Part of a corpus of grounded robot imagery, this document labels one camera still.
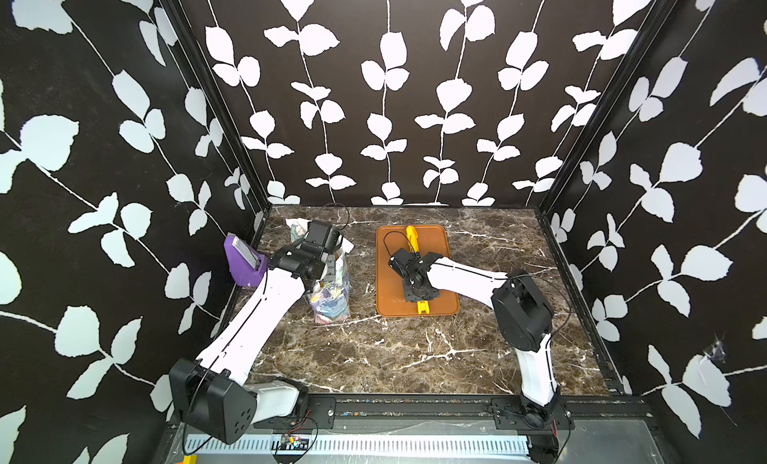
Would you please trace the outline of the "yellow handled metal tongs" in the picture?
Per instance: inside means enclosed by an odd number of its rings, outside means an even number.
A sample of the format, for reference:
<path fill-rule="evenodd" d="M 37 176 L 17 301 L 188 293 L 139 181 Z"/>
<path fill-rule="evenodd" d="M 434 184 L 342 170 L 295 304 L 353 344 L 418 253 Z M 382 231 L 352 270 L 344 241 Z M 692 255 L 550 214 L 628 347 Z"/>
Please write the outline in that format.
<path fill-rule="evenodd" d="M 409 225 L 407 229 L 405 230 L 405 235 L 407 236 L 407 240 L 409 240 L 409 246 L 411 246 L 411 251 L 419 255 L 419 234 L 417 233 L 415 226 Z M 431 308 L 429 308 L 429 302 L 425 300 L 417 302 L 417 314 L 429 315 L 430 313 L 431 313 Z"/>

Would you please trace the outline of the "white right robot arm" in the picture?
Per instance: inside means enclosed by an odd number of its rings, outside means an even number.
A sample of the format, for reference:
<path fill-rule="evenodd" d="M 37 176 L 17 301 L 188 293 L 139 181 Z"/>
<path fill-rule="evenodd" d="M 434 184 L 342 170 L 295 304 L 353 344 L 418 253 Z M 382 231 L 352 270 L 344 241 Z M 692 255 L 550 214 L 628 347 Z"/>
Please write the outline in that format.
<path fill-rule="evenodd" d="M 389 267 L 403 280 L 409 301 L 431 300 L 448 291 L 490 308 L 501 336 L 517 354 L 523 412 L 551 412 L 558 397 L 551 357 L 554 310 L 529 274 L 483 270 L 405 248 L 389 258 Z"/>

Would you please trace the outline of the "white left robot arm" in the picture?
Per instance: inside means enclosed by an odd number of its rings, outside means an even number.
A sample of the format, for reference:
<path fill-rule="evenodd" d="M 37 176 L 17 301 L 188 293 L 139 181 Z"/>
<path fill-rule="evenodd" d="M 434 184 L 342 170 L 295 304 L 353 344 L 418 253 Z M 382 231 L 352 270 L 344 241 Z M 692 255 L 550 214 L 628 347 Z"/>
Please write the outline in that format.
<path fill-rule="evenodd" d="M 255 423 L 304 410 L 299 383 L 276 379 L 253 390 L 245 383 L 256 358 L 287 311 L 326 274 L 340 248 L 302 238 L 264 263 L 256 292 L 227 328 L 193 360 L 169 373 L 172 400 L 182 423 L 226 444 Z"/>

